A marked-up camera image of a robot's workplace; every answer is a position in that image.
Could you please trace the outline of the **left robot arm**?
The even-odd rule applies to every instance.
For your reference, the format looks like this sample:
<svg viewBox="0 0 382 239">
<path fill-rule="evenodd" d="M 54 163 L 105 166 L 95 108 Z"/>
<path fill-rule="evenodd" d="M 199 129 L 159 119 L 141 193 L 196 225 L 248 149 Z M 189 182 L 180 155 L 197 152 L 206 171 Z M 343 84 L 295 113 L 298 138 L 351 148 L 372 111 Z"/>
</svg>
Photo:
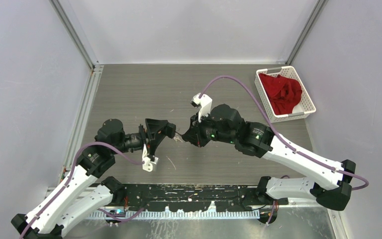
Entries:
<svg viewBox="0 0 382 239">
<path fill-rule="evenodd" d="M 152 172 L 158 163 L 155 152 L 165 137 L 174 138 L 176 125 L 167 120 L 145 119 L 137 133 L 126 134 L 122 121 L 108 119 L 98 130 L 95 141 L 82 146 L 76 153 L 67 177 L 28 214 L 17 214 L 11 224 L 21 239 L 61 239 L 72 227 L 100 207 L 118 206 L 125 199 L 125 187 L 114 177 L 108 177 L 88 196 L 77 197 L 111 166 L 115 156 L 127 158 L 127 152 L 140 150 L 141 160 L 132 164 Z"/>
</svg>

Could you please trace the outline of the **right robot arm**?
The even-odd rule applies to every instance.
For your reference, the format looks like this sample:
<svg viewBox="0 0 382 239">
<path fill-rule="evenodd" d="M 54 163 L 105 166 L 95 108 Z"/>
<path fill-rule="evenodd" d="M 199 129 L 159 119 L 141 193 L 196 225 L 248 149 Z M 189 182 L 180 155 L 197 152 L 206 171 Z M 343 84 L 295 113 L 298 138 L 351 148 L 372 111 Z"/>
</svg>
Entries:
<svg viewBox="0 0 382 239">
<path fill-rule="evenodd" d="M 210 141 L 230 143 L 244 155 L 264 158 L 287 166 L 304 175 L 303 178 L 263 176 L 255 191 L 264 205 L 283 198 L 315 200 L 335 211 L 348 205 L 352 178 L 340 171 L 354 173 L 351 160 L 337 162 L 321 157 L 294 143 L 284 145 L 272 129 L 260 122 L 245 121 L 236 109 L 226 104 L 216 106 L 208 115 L 190 118 L 190 127 L 182 135 L 185 142 L 204 147 Z"/>
</svg>

